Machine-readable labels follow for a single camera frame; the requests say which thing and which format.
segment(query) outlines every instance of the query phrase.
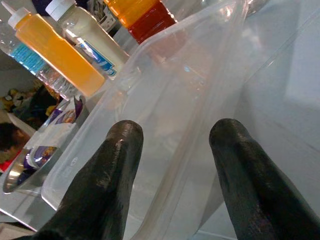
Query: bottle label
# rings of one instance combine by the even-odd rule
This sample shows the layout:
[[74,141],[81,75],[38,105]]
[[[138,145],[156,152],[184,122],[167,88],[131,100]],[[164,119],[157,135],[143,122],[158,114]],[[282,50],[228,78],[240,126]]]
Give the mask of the bottle label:
[[109,76],[116,75],[116,70],[114,70],[114,64],[106,59],[101,53],[99,53],[94,47],[92,47],[86,41],[83,41],[79,44],[79,47],[82,48],[86,54],[88,54],[94,61],[105,71]]
[[37,53],[23,43],[19,44],[9,55],[22,64],[33,75],[36,75],[47,65]]

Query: orange bottle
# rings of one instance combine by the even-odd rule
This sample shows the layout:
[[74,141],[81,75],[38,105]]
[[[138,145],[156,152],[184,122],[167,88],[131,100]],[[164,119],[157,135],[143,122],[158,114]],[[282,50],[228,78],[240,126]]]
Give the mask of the orange bottle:
[[140,44],[175,23],[160,0],[104,0]]
[[32,15],[24,7],[15,11],[4,1],[1,3],[12,14],[8,23],[16,29],[15,36],[82,93],[90,96],[103,85],[104,77],[39,14]]

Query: red object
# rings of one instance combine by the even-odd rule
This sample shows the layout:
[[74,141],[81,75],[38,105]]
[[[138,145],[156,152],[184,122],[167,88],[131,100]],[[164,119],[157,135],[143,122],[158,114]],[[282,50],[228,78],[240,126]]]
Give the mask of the red object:
[[5,170],[7,170],[7,168],[10,166],[10,164],[16,159],[16,157],[19,155],[19,153],[21,153],[21,150],[17,152],[17,154],[11,158],[10,160],[8,161],[5,161],[4,163],[1,163],[0,164],[0,170],[2,170],[3,172]]
[[158,1],[128,31],[141,44],[144,40],[170,27],[175,23],[167,8]]

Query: person's hair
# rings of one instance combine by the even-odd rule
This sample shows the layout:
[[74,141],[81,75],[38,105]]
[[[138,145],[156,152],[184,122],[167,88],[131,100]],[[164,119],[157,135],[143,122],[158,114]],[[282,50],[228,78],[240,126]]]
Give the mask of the person's hair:
[[17,140],[14,138],[14,133],[19,130],[12,123],[0,123],[0,151],[9,150],[12,146],[16,146]]

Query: white nozzle cap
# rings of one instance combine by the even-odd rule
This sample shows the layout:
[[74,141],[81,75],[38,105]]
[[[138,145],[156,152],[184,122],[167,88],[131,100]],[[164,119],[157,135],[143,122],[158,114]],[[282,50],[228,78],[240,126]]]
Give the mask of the white nozzle cap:
[[5,1],[1,1],[1,4],[4,6],[5,9],[8,10],[9,13],[11,13],[11,17],[8,20],[8,24],[15,28],[16,25],[23,19],[25,16],[27,16],[30,12],[25,9],[24,7],[19,8],[17,11],[15,11],[8,3]]
[[45,8],[45,11],[55,20],[58,21],[65,12],[76,4],[75,0],[52,0]]

